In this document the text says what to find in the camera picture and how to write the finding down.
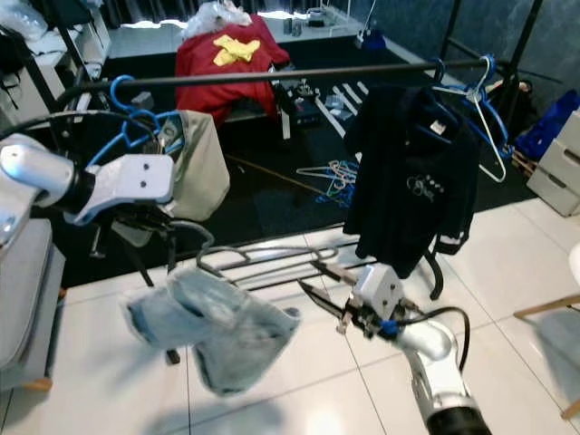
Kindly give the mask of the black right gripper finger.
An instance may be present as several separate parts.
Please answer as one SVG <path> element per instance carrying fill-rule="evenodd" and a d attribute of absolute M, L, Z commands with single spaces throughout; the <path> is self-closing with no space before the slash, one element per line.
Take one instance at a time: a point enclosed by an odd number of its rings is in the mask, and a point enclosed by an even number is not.
<path fill-rule="evenodd" d="M 334 279 L 334 281 L 343 283 L 351 287 L 359 286 L 359 277 L 353 274 L 351 270 L 340 264 L 328 264 L 328 262 L 314 260 L 314 268 L 324 276 Z"/>
<path fill-rule="evenodd" d="M 309 285 L 308 283 L 299 279 L 297 282 L 307 298 L 311 299 L 314 305 L 322 308 L 323 311 L 327 312 L 331 316 L 335 316 L 336 319 L 343 320 L 345 318 L 345 308 L 339 304 L 333 303 L 330 296 L 323 289 L 319 289 L 314 285 Z"/>

